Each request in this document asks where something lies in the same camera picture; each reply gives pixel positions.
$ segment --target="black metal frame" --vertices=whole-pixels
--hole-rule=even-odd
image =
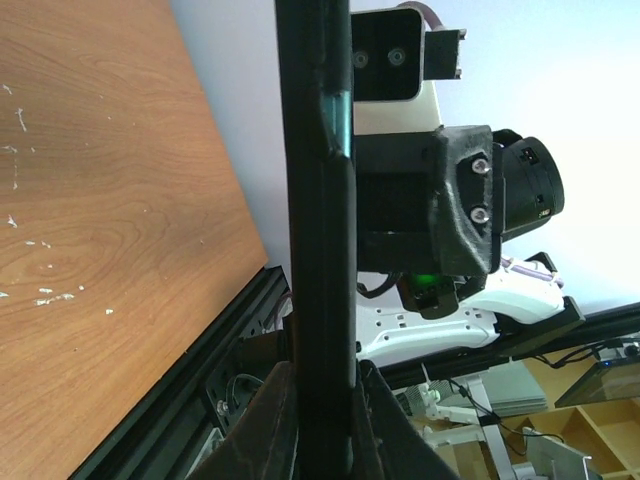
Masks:
[[[348,0],[276,0],[302,478],[353,457],[356,190]]]

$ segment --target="white speck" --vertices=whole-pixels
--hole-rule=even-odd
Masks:
[[[75,298],[74,295],[70,293],[63,293],[62,295],[56,295],[55,297],[39,298],[35,300],[33,303],[39,307],[41,305],[49,305],[50,303],[55,302],[56,300],[72,300],[73,298]]]
[[[24,120],[22,119],[22,112],[24,112],[24,110],[19,108],[16,111],[16,115],[18,115],[18,118],[20,119],[20,126],[22,127],[22,131],[26,132],[27,131],[27,126],[24,124]]]

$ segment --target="screw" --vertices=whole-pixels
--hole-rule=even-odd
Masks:
[[[471,163],[471,170],[478,175],[486,175],[491,171],[491,165],[484,158],[476,158]]]
[[[218,403],[216,404],[216,411],[218,412],[218,415],[225,417],[229,414],[229,405],[227,405],[227,402],[224,400],[218,400]]]
[[[471,221],[477,224],[484,224],[489,221],[489,213],[482,207],[471,210]]]

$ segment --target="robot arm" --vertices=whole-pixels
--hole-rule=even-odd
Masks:
[[[358,358],[384,367],[455,348],[485,347],[500,338],[502,316],[526,326],[561,313],[561,285],[560,276],[541,262],[509,259],[487,276],[483,289],[440,319],[425,320],[400,307],[358,305]]]

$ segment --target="desk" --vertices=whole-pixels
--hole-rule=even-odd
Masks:
[[[266,256],[168,2],[0,32],[0,478],[65,478]]]

